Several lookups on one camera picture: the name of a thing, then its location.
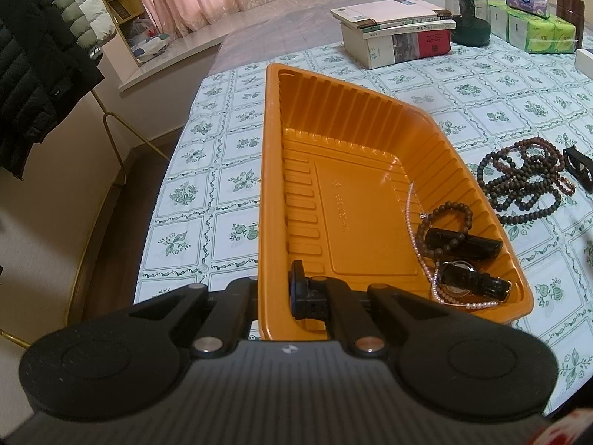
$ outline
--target orange basket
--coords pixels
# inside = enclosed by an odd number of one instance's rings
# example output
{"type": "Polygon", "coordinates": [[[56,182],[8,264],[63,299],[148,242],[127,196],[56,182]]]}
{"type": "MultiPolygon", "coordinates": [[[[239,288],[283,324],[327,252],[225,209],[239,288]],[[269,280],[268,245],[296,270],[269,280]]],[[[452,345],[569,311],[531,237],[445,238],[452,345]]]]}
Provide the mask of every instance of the orange basket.
{"type": "MultiPolygon", "coordinates": [[[[506,302],[474,314],[509,323],[529,314],[533,296],[511,244],[467,166],[430,115],[381,93],[274,63],[266,77],[259,241],[262,338],[327,339],[324,324],[295,320],[288,271],[346,281],[352,290],[383,282],[429,297],[405,225],[445,201],[473,211],[471,233],[499,239],[498,257],[478,269],[511,282],[506,302]]],[[[459,213],[437,227],[458,230],[459,213]]]]}

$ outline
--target dark green blender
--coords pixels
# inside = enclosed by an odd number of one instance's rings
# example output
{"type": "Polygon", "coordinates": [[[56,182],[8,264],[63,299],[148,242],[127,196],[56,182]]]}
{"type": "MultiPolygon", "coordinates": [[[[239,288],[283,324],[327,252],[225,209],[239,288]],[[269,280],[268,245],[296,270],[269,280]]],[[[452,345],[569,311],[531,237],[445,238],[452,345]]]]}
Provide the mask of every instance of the dark green blender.
{"type": "Polygon", "coordinates": [[[445,0],[457,27],[451,40],[468,47],[482,47],[490,41],[490,7],[488,0],[445,0]]]}

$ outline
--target floral tablecloth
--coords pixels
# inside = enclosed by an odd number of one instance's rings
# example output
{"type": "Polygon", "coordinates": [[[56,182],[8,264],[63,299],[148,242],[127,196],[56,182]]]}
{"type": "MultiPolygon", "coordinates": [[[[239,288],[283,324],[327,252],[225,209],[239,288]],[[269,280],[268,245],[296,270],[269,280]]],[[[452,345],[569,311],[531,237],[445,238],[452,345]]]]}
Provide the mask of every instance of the floral tablecloth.
{"type": "MultiPolygon", "coordinates": [[[[593,38],[585,42],[593,47],[593,38]]],[[[274,62],[422,107],[473,171],[487,152],[536,135],[560,150],[593,152],[593,82],[574,68],[574,55],[528,55],[493,36],[482,49],[453,45],[446,56],[377,70],[361,68],[341,43],[274,62]]],[[[221,290],[257,274],[268,63],[202,83],[156,202],[136,302],[194,282],[221,290]]],[[[551,412],[593,376],[593,199],[577,187],[550,217],[506,232],[535,297],[533,312],[513,326],[547,343],[559,363],[551,412]]]]}

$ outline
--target green puffer jacket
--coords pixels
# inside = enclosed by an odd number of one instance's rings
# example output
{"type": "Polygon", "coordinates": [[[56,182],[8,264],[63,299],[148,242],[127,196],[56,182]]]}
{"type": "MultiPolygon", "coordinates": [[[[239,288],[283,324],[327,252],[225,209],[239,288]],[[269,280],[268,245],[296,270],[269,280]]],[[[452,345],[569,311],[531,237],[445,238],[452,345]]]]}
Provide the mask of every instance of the green puffer jacket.
{"type": "Polygon", "coordinates": [[[97,35],[91,28],[87,17],[74,0],[49,0],[62,15],[66,25],[69,26],[70,31],[76,37],[76,43],[81,47],[87,55],[95,60],[102,51],[97,44],[97,35]]]}

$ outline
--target metal screw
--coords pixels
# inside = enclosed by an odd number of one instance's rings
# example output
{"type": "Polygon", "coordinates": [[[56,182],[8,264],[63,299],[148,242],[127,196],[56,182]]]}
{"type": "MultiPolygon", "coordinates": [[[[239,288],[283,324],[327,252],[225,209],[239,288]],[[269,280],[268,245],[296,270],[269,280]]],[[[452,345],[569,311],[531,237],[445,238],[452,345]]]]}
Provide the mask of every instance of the metal screw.
{"type": "Polygon", "coordinates": [[[193,342],[193,347],[203,353],[212,353],[222,348],[222,341],[214,336],[203,336],[193,342]]]}
{"type": "Polygon", "coordinates": [[[364,336],[354,341],[354,346],[365,353],[375,353],[385,347],[385,342],[376,336],[364,336]]]}

